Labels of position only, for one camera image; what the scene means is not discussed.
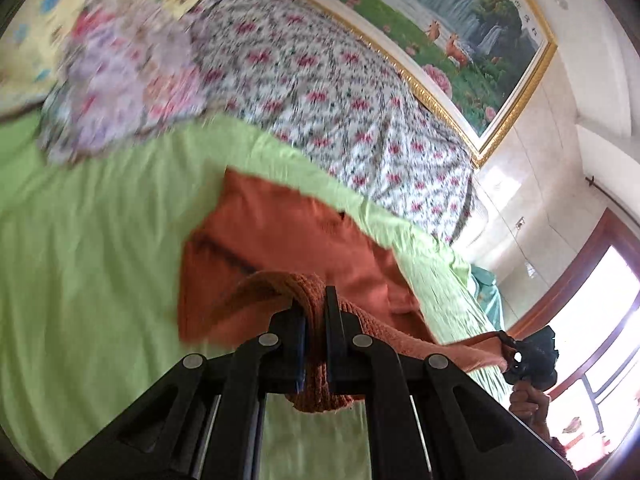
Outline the person's right hand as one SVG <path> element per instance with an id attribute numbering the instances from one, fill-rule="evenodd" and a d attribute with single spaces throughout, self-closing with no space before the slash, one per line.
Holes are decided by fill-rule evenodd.
<path id="1" fill-rule="evenodd" d="M 547 425 L 549 405 L 550 398 L 530 382 L 521 380 L 513 386 L 509 411 L 547 443 L 552 441 Z"/>

